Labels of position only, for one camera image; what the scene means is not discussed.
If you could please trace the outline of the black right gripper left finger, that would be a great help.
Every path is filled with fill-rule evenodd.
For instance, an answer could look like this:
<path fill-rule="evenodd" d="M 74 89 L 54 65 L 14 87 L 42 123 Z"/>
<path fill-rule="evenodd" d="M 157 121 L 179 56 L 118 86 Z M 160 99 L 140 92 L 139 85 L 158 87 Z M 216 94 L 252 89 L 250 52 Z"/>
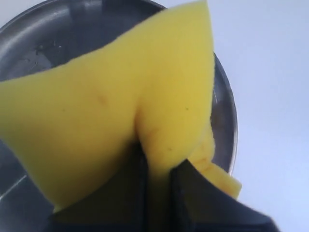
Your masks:
<path fill-rule="evenodd" d="M 49 232 L 144 232 L 147 163 L 140 145 L 129 149 L 123 167 L 98 190 L 53 214 Z"/>

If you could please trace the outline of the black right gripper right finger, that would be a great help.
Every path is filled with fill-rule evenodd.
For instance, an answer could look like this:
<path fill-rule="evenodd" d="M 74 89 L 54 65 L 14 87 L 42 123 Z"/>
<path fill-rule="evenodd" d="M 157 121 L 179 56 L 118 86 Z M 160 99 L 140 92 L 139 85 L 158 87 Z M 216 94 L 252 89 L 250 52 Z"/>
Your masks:
<path fill-rule="evenodd" d="M 171 231 L 276 232 L 274 221 L 223 193 L 189 161 L 171 171 Z"/>

